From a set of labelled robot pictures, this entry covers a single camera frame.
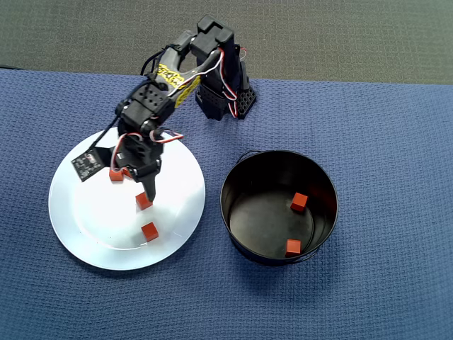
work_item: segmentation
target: white plate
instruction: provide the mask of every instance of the white plate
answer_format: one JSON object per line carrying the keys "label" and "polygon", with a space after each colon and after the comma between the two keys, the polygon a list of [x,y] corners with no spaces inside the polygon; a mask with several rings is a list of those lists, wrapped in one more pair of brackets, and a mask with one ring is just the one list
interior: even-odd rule
{"label": "white plate", "polygon": [[[73,148],[55,172],[49,192],[54,231],[73,255],[96,267],[125,271],[162,261],[182,247],[200,221],[205,206],[201,168],[183,143],[165,144],[154,204],[140,210],[135,196],[144,191],[141,183],[126,176],[112,183],[108,168],[82,183],[72,166],[99,134]],[[117,139],[112,128],[98,146],[112,147]],[[150,222],[159,237],[147,243],[142,226]]]}

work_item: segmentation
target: textured blue mat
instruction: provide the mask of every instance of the textured blue mat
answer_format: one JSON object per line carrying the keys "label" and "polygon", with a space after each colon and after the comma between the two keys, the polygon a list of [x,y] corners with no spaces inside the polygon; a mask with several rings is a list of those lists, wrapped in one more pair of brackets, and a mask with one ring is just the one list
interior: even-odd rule
{"label": "textured blue mat", "polygon": [[[453,86],[255,80],[245,121],[191,96],[168,125],[203,170],[189,242],[118,273],[75,259],[47,212],[53,173],[138,76],[0,71],[1,339],[451,339]],[[311,260],[267,268],[229,241],[222,181],[250,149],[317,161],[336,229]]]}

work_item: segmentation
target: black robot arm segment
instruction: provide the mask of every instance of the black robot arm segment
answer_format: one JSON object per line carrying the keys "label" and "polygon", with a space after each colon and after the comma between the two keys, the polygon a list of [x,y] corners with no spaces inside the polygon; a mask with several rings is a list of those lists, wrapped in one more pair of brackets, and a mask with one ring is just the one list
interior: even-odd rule
{"label": "black robot arm segment", "polygon": [[[119,120],[117,146],[96,147],[102,134],[84,155],[73,161],[81,180],[85,181],[102,166],[110,166],[110,173],[126,169],[136,182],[143,183],[148,200],[153,201],[164,144],[182,137],[173,133],[171,138],[164,139],[161,134],[168,130],[163,124],[192,91],[196,89],[195,99],[205,115],[216,120],[227,113],[244,119],[254,104],[256,94],[248,82],[245,63],[239,58],[240,50],[230,28],[205,16],[198,23],[197,34],[187,30],[149,58],[142,68],[144,73],[148,63],[153,62],[146,79],[115,111],[111,125]],[[197,66],[180,72],[189,52],[197,57]]]}

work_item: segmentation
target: black pot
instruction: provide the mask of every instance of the black pot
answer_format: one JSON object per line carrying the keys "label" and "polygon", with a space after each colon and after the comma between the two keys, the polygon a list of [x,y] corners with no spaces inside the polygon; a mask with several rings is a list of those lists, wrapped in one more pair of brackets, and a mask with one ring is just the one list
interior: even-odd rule
{"label": "black pot", "polygon": [[[269,266],[309,259],[335,227],[338,197],[332,181],[296,152],[257,152],[243,159],[247,154],[229,172],[220,195],[232,242],[248,259]],[[295,193],[309,197],[304,212],[290,208]],[[285,257],[288,239],[302,241],[300,255]]]}

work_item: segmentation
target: black cable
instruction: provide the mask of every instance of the black cable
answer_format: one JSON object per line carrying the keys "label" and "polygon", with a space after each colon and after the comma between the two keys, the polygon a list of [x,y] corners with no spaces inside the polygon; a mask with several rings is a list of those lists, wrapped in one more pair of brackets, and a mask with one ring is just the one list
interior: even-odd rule
{"label": "black cable", "polygon": [[156,62],[156,60],[155,60],[156,57],[159,56],[159,55],[161,55],[161,54],[163,54],[164,52],[165,52],[165,49],[163,48],[162,51],[159,51],[159,52],[153,54],[151,57],[149,57],[149,58],[146,60],[146,62],[144,62],[143,66],[142,66],[142,70],[140,71],[140,75],[141,75],[141,76],[143,75],[144,70],[147,69],[147,66],[148,66],[148,64],[150,63],[150,61],[153,62],[152,70],[151,70],[151,71],[153,71],[153,70],[154,70],[154,63]]}
{"label": "black cable", "polygon": [[159,62],[161,61],[161,58],[162,58],[162,55],[165,53],[165,51],[167,50],[167,48],[171,47],[171,48],[175,48],[176,46],[178,45],[175,45],[175,44],[168,44],[167,46],[165,46],[162,51],[159,51],[157,53],[154,53],[151,57],[149,57],[146,62],[144,62],[143,66],[142,66],[142,70],[140,71],[140,75],[142,76],[144,74],[144,71],[145,69],[147,68],[148,64],[152,61],[153,62],[153,65],[151,67],[151,72],[154,71],[154,66],[155,66],[155,63],[156,63],[156,58],[158,56],[159,57]]}
{"label": "black cable", "polygon": [[20,67],[15,67],[15,66],[9,66],[9,65],[2,65],[0,64],[0,69],[18,69],[18,70],[23,70]]}
{"label": "black cable", "polygon": [[145,81],[142,81],[140,84],[138,84],[136,87],[134,87],[134,89],[126,96],[126,98],[121,101],[121,103],[119,103],[117,106],[116,106],[116,109],[115,109],[115,118],[113,118],[113,120],[110,122],[109,125],[107,125],[107,127],[104,129],[104,131],[99,135],[98,138],[96,138],[96,140],[90,145],[90,147],[88,148],[88,150],[91,150],[93,149],[96,144],[98,144],[98,142],[100,140],[102,140],[102,138],[105,136],[105,134],[114,126],[114,124],[116,123],[116,121],[120,118],[121,116],[121,112],[122,110],[125,108],[125,106],[128,104],[128,101],[131,99],[132,95],[138,90],[140,89],[142,86],[144,85],[147,85],[147,84],[150,84],[151,83],[151,80],[145,80]]}

